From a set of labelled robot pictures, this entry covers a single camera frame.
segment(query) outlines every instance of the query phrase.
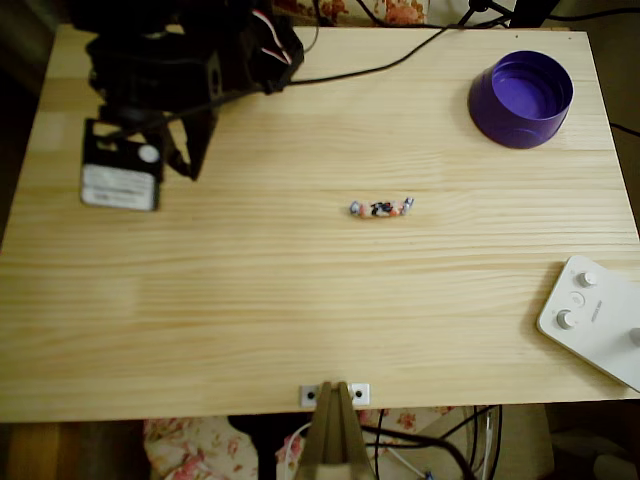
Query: knob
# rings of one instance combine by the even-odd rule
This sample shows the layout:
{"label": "knob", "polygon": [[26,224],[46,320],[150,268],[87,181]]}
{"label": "knob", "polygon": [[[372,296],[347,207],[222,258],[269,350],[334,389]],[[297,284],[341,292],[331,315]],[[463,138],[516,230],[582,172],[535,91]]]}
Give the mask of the knob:
{"label": "knob", "polygon": [[576,322],[575,315],[571,313],[571,310],[560,311],[556,320],[558,320],[558,325],[565,330],[570,330],[578,324],[578,322]]}
{"label": "knob", "polygon": [[583,287],[595,287],[598,284],[598,276],[593,272],[582,272],[578,275],[578,283]]}

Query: candy wrapper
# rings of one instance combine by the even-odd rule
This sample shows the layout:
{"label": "candy wrapper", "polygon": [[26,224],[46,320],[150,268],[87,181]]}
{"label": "candy wrapper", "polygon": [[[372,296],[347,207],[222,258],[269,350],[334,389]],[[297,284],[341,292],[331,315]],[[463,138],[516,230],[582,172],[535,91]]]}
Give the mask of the candy wrapper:
{"label": "candy wrapper", "polygon": [[406,215],[413,206],[413,198],[407,197],[404,202],[353,202],[349,210],[358,217],[397,217]]}

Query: cable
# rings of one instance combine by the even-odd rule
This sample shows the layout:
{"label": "cable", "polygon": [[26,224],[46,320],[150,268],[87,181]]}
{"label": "cable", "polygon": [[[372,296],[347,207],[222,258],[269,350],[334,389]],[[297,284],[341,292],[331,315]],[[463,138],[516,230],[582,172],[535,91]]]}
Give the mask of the cable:
{"label": "cable", "polygon": [[[282,42],[278,38],[278,34],[276,33],[276,29],[273,26],[273,24],[271,23],[271,21],[269,20],[269,18],[264,13],[262,13],[260,10],[257,10],[255,8],[253,10],[251,10],[251,14],[254,17],[257,17],[260,20],[262,20],[267,25],[267,27],[271,31],[271,35],[273,36],[273,41],[276,43],[278,48],[280,50],[282,50],[282,56],[286,59],[285,63],[288,63],[289,65],[291,65],[291,57],[289,56],[289,54],[285,50],[284,46],[282,45]],[[274,52],[272,52],[271,50],[266,50],[266,49],[263,48],[262,51],[265,52],[265,53],[269,53],[269,54],[275,56],[276,58],[278,58],[276,56],[276,54]]]}
{"label": "cable", "polygon": [[[474,413],[473,415],[467,417],[464,419],[464,421],[460,422],[458,425],[456,425],[455,427],[451,428],[450,430],[448,430],[444,435],[441,435],[439,438],[441,440],[444,440],[448,437],[450,437],[451,435],[453,435],[455,432],[457,432],[458,430],[460,430],[462,427],[464,427],[467,423],[471,422],[474,418],[477,419],[478,417],[480,417],[481,415],[484,415],[486,412],[488,412],[489,410],[496,408],[496,405],[491,405],[489,407],[484,407],[481,408],[480,410],[477,411],[477,413]],[[367,443],[367,447],[373,447],[375,445],[375,443]],[[423,442],[421,442],[420,440],[416,442],[414,442],[413,444],[407,444],[407,445],[396,445],[396,444],[386,444],[386,443],[381,443],[380,444],[381,447],[392,447],[395,449],[413,449],[413,448],[425,448],[425,445]]]}
{"label": "cable", "polygon": [[473,468],[473,464],[476,461],[476,450],[478,448],[478,407],[473,406],[473,443],[471,445],[471,457],[469,459],[469,466]]}
{"label": "cable", "polygon": [[378,470],[378,448],[380,446],[380,433],[382,432],[382,419],[384,418],[384,409],[380,409],[380,416],[378,417],[378,431],[376,433],[375,451],[373,453],[373,461],[376,466],[376,478],[380,480],[380,471]]}
{"label": "cable", "polygon": [[311,84],[315,84],[315,83],[332,82],[334,80],[344,80],[345,78],[359,77],[359,76],[362,76],[362,75],[368,75],[370,73],[376,73],[376,72],[381,72],[383,70],[388,70],[390,68],[395,67],[396,65],[400,65],[402,62],[404,62],[405,60],[407,60],[408,58],[413,56],[420,49],[425,47],[429,42],[432,42],[433,40],[435,40],[438,36],[442,35],[448,29],[449,29],[449,27],[441,28],[439,32],[436,32],[433,36],[427,38],[424,42],[422,42],[420,45],[415,47],[409,53],[407,53],[403,57],[399,58],[398,60],[394,60],[393,62],[388,63],[386,65],[382,65],[380,67],[368,68],[366,70],[359,70],[359,71],[351,72],[351,73],[342,73],[342,74],[339,74],[339,75],[333,75],[331,77],[307,78],[307,79],[304,79],[304,80],[294,80],[294,81],[290,82],[289,85],[291,85],[291,86],[294,86],[294,85],[311,85]]}
{"label": "cable", "polygon": [[284,480],[289,479],[289,457],[291,456],[291,446],[293,445],[293,441],[310,426],[311,422],[301,426],[298,430],[293,432],[293,435],[291,435],[291,438],[287,442],[287,449],[284,451]]}
{"label": "cable", "polygon": [[486,22],[478,23],[474,25],[474,27],[480,28],[480,29],[487,29],[487,28],[497,27],[498,25],[502,25],[503,27],[508,28],[508,26],[505,25],[505,23],[508,22],[509,20],[511,20],[511,18],[508,17],[507,15],[500,15],[499,17],[494,18],[493,20],[488,20]]}
{"label": "cable", "polygon": [[391,455],[393,455],[394,457],[396,457],[400,463],[402,463],[405,467],[407,467],[409,470],[411,470],[413,473],[415,473],[416,475],[418,475],[418,478],[424,478],[424,473],[421,472],[420,470],[418,470],[416,467],[414,467],[413,465],[411,465],[407,460],[404,459],[404,457],[402,455],[400,455],[398,452],[396,452],[393,448],[388,448],[387,449],[389,451],[389,453]]}
{"label": "cable", "polygon": [[480,475],[481,480],[487,480],[487,472],[489,469],[489,457],[491,456],[491,447],[493,442],[493,416],[491,415],[493,412],[487,414],[487,429],[485,433],[485,443],[484,443],[484,460],[482,462],[482,474]]}
{"label": "cable", "polygon": [[408,442],[421,443],[424,448],[428,447],[436,447],[441,448],[449,452],[449,454],[453,457],[453,459],[458,464],[458,467],[463,473],[464,480],[475,480],[475,476],[473,475],[473,471],[467,464],[464,456],[460,453],[453,444],[447,442],[446,440],[442,440],[440,438],[426,437],[422,435],[412,435],[404,432],[396,432],[393,430],[386,430],[383,428],[374,428],[366,425],[362,426],[362,430],[369,433],[378,433],[381,435],[385,435],[387,437],[398,438],[400,440],[406,440]]}
{"label": "cable", "polygon": [[502,443],[502,405],[498,407],[498,439],[496,440],[496,453],[493,457],[493,465],[491,466],[491,473],[489,473],[489,480],[493,480],[498,468],[498,459],[500,458],[500,446]]}
{"label": "cable", "polygon": [[618,130],[622,130],[625,133],[628,133],[629,135],[634,135],[636,137],[640,137],[640,132],[637,132],[635,130],[631,130],[630,128],[625,127],[624,125],[620,125],[619,123],[609,123],[609,125],[611,125],[613,128],[617,128]]}
{"label": "cable", "polygon": [[549,20],[558,22],[579,22],[581,20],[591,20],[592,18],[608,17],[610,15],[621,15],[623,13],[640,13],[639,7],[614,8],[613,10],[605,10],[603,12],[588,13],[586,15],[575,15],[573,17],[564,17],[561,15],[549,15]]}
{"label": "cable", "polygon": [[469,423],[470,421],[472,421],[474,418],[478,418],[480,415],[484,414],[485,412],[488,412],[489,410],[491,410],[492,408],[496,408],[495,405],[491,405],[489,407],[485,407],[485,408],[481,408],[478,413],[474,413],[473,415],[471,415],[469,418],[466,418],[463,422],[459,423],[458,425],[456,425],[455,427],[453,427],[452,429],[450,429],[447,433],[445,433],[444,435],[441,435],[440,438],[444,439],[444,438],[448,438],[451,435],[453,435],[455,432],[457,432],[458,430],[460,430],[462,427],[464,427],[467,423]]}
{"label": "cable", "polygon": [[309,53],[311,49],[316,46],[316,42],[318,41],[318,35],[320,35],[320,21],[322,16],[320,15],[320,5],[318,3],[319,1],[320,0],[313,0],[313,11],[315,12],[315,15],[316,15],[316,33],[313,36],[313,41],[311,42],[311,45],[309,45],[307,48],[304,49],[304,53]]}

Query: metal bracket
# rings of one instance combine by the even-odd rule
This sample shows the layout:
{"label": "metal bracket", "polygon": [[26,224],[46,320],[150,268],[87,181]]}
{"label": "metal bracket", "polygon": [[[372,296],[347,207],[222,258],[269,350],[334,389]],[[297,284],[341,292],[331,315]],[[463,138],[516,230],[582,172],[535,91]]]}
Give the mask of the metal bracket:
{"label": "metal bracket", "polygon": [[[300,387],[300,406],[315,408],[322,385],[302,385]],[[371,404],[371,386],[368,383],[349,383],[349,395],[354,407],[366,407]]]}

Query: white label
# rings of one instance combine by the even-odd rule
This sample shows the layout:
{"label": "white label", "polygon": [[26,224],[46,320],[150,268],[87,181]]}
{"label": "white label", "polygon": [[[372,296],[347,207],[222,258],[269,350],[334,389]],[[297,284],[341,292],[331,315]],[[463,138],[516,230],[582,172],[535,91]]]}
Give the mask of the white label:
{"label": "white label", "polygon": [[102,207],[153,210],[155,179],[147,172],[86,164],[82,201]]}

